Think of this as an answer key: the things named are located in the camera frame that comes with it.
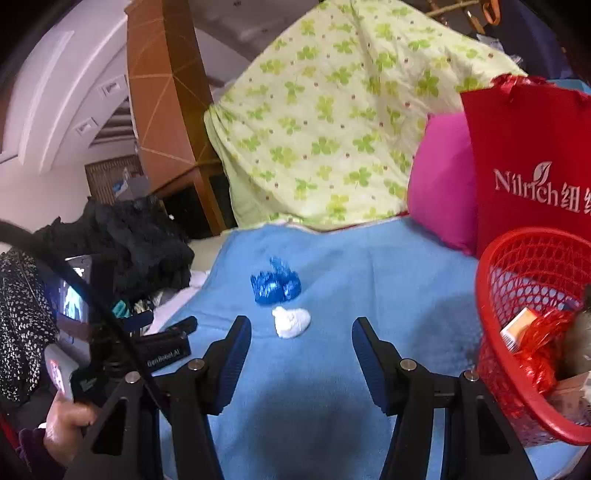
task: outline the air vent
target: air vent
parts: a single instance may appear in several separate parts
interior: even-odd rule
[[[90,133],[91,131],[95,130],[98,127],[94,119],[87,118],[86,120],[80,122],[78,125],[74,127],[76,133],[81,137],[84,137],[86,134]]]
[[[106,121],[103,128],[96,134],[95,139],[90,146],[99,145],[108,142],[118,142],[120,140],[133,140],[134,125],[131,121],[131,108],[129,100],[125,99],[117,107],[113,115]]]
[[[109,80],[108,82],[99,85],[98,90],[105,98],[120,93],[127,88],[127,81],[125,75],[119,75],[118,77]]]

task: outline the leaf logo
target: leaf logo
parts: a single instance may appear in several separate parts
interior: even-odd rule
[[[536,185],[543,185],[548,180],[550,174],[551,161],[543,161],[538,163],[538,166],[534,169],[534,183]]]

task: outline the green patterned quilt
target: green patterned quilt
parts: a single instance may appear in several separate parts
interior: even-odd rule
[[[319,229],[406,210],[428,113],[522,73],[398,0],[326,0],[283,32],[205,115],[238,225]]]

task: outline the white tissue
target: white tissue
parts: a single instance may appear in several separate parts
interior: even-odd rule
[[[286,310],[283,307],[273,309],[275,330],[281,338],[297,337],[310,324],[310,313],[304,309]]]

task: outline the red bag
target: red bag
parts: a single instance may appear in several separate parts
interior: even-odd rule
[[[519,342],[519,351],[514,354],[525,376],[542,395],[558,383],[556,368],[562,356],[564,334],[572,320],[573,312],[547,311],[527,327]]]
[[[591,240],[591,97],[506,74],[462,102],[476,167],[476,256],[525,226]]]

